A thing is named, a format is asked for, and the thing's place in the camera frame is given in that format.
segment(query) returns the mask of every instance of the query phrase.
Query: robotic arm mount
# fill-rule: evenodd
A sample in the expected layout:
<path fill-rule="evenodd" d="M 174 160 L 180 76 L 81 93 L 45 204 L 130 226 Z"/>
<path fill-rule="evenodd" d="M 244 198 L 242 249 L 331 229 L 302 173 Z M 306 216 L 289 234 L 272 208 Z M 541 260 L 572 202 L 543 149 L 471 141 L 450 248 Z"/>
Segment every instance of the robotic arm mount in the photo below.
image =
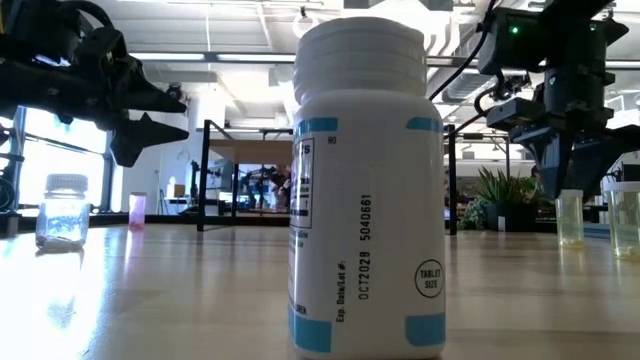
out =
<path fill-rule="evenodd" d="M 497 8 L 478 56 L 482 74 L 502 68 L 544 72 L 532 101 L 514 98 L 487 115 L 535 158 L 547 195 L 563 188 L 594 194 L 623 153 L 640 149 L 640 127 L 609 130 L 604 106 L 606 49 L 629 29 L 611 17 L 594 21 L 611 0 L 555 0 L 541 13 Z"/>
<path fill-rule="evenodd" d="M 129 109 L 183 113 L 186 106 L 149 83 L 127 52 L 122 33 L 88 1 L 3 0 L 0 5 L 0 115 L 18 106 L 47 110 L 70 124 L 91 120 L 113 131 L 119 165 L 133 166 L 147 146 L 183 140 L 188 132 Z M 94 29 L 81 14 L 102 27 Z"/>

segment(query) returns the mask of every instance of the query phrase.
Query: table surface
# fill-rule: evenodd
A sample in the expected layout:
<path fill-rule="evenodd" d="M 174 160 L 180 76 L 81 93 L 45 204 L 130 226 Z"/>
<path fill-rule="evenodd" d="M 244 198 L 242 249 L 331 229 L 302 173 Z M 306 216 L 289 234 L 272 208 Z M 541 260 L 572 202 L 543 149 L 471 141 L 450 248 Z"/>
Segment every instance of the table surface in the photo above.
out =
<path fill-rule="evenodd" d="M 209 148 L 235 164 L 290 165 L 291 141 L 210 140 Z"/>
<path fill-rule="evenodd" d="M 0 359 L 295 359 L 288 229 L 91 229 L 82 253 L 0 240 Z M 640 357 L 640 264 L 606 242 L 447 239 L 443 359 Z"/>

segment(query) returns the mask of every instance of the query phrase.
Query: ceiling light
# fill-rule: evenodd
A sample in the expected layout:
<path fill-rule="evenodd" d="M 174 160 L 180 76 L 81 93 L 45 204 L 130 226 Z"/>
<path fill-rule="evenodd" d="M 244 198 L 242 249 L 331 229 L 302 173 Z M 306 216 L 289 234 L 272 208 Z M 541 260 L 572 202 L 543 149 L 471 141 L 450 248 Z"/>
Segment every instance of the ceiling light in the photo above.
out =
<path fill-rule="evenodd" d="M 607 61 L 609 70 L 640 70 L 640 61 L 635 60 L 612 60 Z"/>
<path fill-rule="evenodd" d="M 480 74 L 478 69 L 464 69 L 462 71 L 463 74 Z M 502 75 L 504 76 L 525 76 L 527 75 L 527 70 L 517 70 L 517 69 L 503 69 Z"/>
<path fill-rule="evenodd" d="M 298 39 L 302 38 L 302 35 L 304 35 L 307 31 L 313 29 L 314 27 L 320 24 L 320 21 L 318 20 L 318 18 L 316 18 L 315 16 L 312 16 L 311 14 L 309 14 L 308 16 L 305 16 L 304 18 L 311 20 L 311 25 L 309 25 L 309 27 L 306 29 L 300 28 L 300 21 L 302 21 L 303 19 L 303 16 L 300 13 L 296 15 L 296 17 L 293 19 L 293 22 L 291 23 L 291 30 L 298 37 Z"/>
<path fill-rule="evenodd" d="M 219 62 L 243 62 L 243 63 L 293 63 L 295 54 L 218 54 Z"/>
<path fill-rule="evenodd" d="M 204 61 L 202 53 L 131 53 L 138 60 L 155 61 Z"/>
<path fill-rule="evenodd" d="M 224 129 L 225 132 L 232 133 L 259 133 L 259 129 Z"/>

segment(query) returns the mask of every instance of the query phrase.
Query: metal frame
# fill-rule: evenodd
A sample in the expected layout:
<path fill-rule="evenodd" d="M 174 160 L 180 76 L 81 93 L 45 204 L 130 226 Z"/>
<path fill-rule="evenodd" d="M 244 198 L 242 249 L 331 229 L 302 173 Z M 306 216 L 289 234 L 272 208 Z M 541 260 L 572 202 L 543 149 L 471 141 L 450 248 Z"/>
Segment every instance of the metal frame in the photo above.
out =
<path fill-rule="evenodd" d="M 450 133 L 455 130 L 455 125 L 446 125 L 444 127 L 445 133 Z M 480 135 L 473 134 L 474 138 L 480 138 Z M 458 191 L 457 187 L 457 174 L 456 174 L 456 138 L 464 138 L 465 134 L 456 134 L 455 137 L 449 138 L 449 143 L 447 147 L 447 151 L 449 154 L 449 235 L 458 234 L 458 202 L 456 199 L 456 193 Z M 507 176 L 511 176 L 511 156 L 509 154 L 509 147 L 511 142 L 509 141 L 508 136 L 503 135 L 484 135 L 482 134 L 481 138 L 489 138 L 489 139 L 504 139 L 505 140 L 505 148 L 502 149 L 506 154 L 506 167 Z"/>
<path fill-rule="evenodd" d="M 19 156 L 24 156 L 24 145 L 26 143 L 25 139 L 25 118 L 26 118 L 27 110 L 22 106 L 19 106 L 16 110 L 16 113 L 13 116 L 13 128 L 14 130 L 19 128 L 20 132 L 16 130 L 16 137 L 20 138 L 22 141 L 22 148 L 18 151 L 18 144 L 16 139 L 11 139 L 11 149 L 9 153 L 16 154 Z M 15 189 L 16 199 L 14 200 L 14 208 L 17 209 L 20 207 L 20 176 L 22 175 L 22 164 L 23 162 L 16 163 L 14 178 L 13 178 L 13 188 Z"/>
<path fill-rule="evenodd" d="M 113 139 L 113 132 L 106 131 L 107 139 L 104 152 L 96 152 L 93 150 L 85 149 L 81 146 L 69 144 L 63 141 L 58 141 L 54 139 L 49 139 L 46 137 L 29 134 L 26 132 L 26 122 L 27 122 L 27 108 L 18 107 L 16 111 L 16 115 L 14 116 L 14 128 L 15 124 L 19 122 L 20 129 L 22 130 L 23 143 L 22 143 L 22 151 L 24 153 L 24 148 L 27 144 L 27 141 L 42 141 L 48 145 L 55 146 L 64 150 L 74 151 L 81 154 L 94 154 L 102 156 L 104 160 L 103 165 L 103 173 L 102 173 L 102 193 L 100 198 L 100 206 L 98 209 L 102 212 L 107 212 L 111 210 L 111 195 L 112 195 L 112 186 L 113 186 L 113 172 L 116 166 L 115 161 L 113 159 L 113 155 L 111 155 L 111 151 L 109 149 L 109 144 L 111 144 L 111 140 Z M 20 177 L 22 176 L 22 164 L 18 166 L 18 170 L 16 171 L 16 207 L 20 207 Z"/>
<path fill-rule="evenodd" d="M 277 217 L 257 217 L 248 218 L 255 219 L 250 221 L 239 220 L 244 218 L 238 218 L 238 192 L 240 190 L 240 164 L 233 165 L 233 187 L 232 187 L 232 199 L 231 199 L 231 216 L 206 216 L 205 206 L 207 202 L 206 184 L 207 184 L 207 164 L 209 163 L 209 141 L 211 138 L 211 127 L 215 127 L 224 137 L 233 140 L 233 137 L 227 133 L 223 128 L 218 126 L 212 120 L 205 120 L 204 127 L 202 129 L 202 156 L 200 159 L 200 179 L 198 182 L 198 217 L 196 220 L 196 227 L 199 232 L 204 231 L 204 225 L 238 225 L 240 223 L 244 225 L 255 226 L 282 226 L 284 224 L 281 218 Z M 277 129 L 264 129 L 261 130 L 263 141 L 266 140 L 266 136 L 269 133 L 293 133 L 293 130 L 277 130 Z M 264 165 L 261 167 L 261 179 L 264 178 Z M 262 200 L 264 193 L 261 187 L 260 201 Z"/>

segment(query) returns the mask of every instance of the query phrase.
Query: pill bottle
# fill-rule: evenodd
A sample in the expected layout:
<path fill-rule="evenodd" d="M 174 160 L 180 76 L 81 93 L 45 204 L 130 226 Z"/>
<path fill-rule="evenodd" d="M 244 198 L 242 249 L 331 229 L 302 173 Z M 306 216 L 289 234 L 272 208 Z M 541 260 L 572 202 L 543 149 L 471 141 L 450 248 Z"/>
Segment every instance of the pill bottle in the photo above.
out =
<path fill-rule="evenodd" d="M 445 342 L 442 119 L 422 33 L 323 23 L 295 62 L 289 328 L 309 359 L 416 359 Z"/>

